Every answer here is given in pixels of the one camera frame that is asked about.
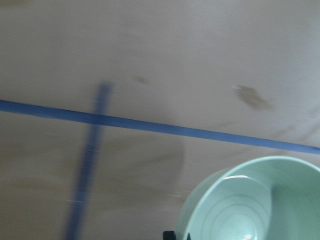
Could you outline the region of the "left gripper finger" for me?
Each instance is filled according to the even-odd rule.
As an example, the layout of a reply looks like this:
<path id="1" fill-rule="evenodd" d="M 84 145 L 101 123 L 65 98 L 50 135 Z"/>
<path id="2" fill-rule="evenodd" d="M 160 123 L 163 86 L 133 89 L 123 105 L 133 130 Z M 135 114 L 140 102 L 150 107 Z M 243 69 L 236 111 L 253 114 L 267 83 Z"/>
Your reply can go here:
<path id="1" fill-rule="evenodd" d="M 162 233 L 163 240 L 176 240 L 176 232 L 174 229 L 164 230 Z"/>

